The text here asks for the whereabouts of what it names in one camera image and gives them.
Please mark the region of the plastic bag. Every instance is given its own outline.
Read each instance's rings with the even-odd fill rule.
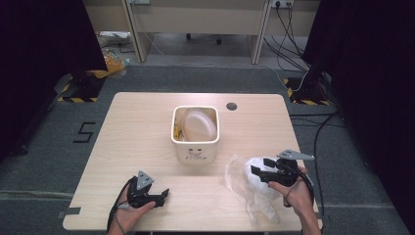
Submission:
[[[114,74],[118,71],[123,71],[126,66],[128,66],[128,63],[119,58],[112,49],[104,50],[103,51],[105,63],[107,64],[108,71],[105,70],[92,70],[91,72],[97,77],[97,78],[103,78],[105,76],[109,76],[111,74]]]
[[[251,223],[257,223],[256,214],[262,212],[268,219],[275,223],[280,222],[280,216],[272,206],[272,202],[282,197],[282,195],[264,182],[261,182],[257,175],[251,173],[251,165],[259,167],[261,170],[277,171],[263,165],[263,159],[269,157],[240,158],[232,156],[230,163],[225,167],[222,184],[230,190],[246,206],[246,211]]]

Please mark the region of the square container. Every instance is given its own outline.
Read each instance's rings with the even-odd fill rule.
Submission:
[[[215,107],[179,106],[174,109],[170,137],[181,163],[212,163],[217,155],[219,133],[219,114]]]

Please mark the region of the black curtain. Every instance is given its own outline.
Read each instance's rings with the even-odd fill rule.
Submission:
[[[332,76],[365,158],[415,234],[415,1],[322,0],[303,58]]]
[[[81,0],[2,0],[0,38],[1,162],[63,75],[107,66]]]

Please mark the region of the electrical outlet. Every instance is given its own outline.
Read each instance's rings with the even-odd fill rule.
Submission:
[[[280,2],[280,8],[279,9],[288,9],[293,8],[294,6],[294,0],[271,0],[271,8],[277,8],[276,4],[277,2]]]

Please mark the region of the forearm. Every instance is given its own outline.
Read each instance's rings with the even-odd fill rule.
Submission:
[[[320,227],[318,226],[317,216],[313,210],[299,214],[302,234],[303,235],[321,235]]]

